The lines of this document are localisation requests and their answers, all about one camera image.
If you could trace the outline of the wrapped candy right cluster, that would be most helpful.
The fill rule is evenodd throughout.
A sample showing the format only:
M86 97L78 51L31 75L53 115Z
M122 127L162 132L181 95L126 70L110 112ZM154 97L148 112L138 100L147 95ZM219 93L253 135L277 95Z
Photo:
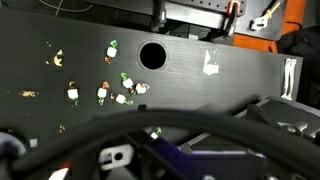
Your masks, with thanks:
M147 83L137 83L135 87L136 94L144 94L150 86Z

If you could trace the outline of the white plastic utensil packet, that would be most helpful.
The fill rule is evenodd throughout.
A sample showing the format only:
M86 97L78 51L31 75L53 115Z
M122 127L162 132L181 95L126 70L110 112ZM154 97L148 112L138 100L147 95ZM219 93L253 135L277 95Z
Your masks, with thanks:
M281 97L286 100L292 99L292 92L294 88L294 80L295 80L295 66L296 59L287 58L285 61L284 68L284 85L283 85L283 94Z

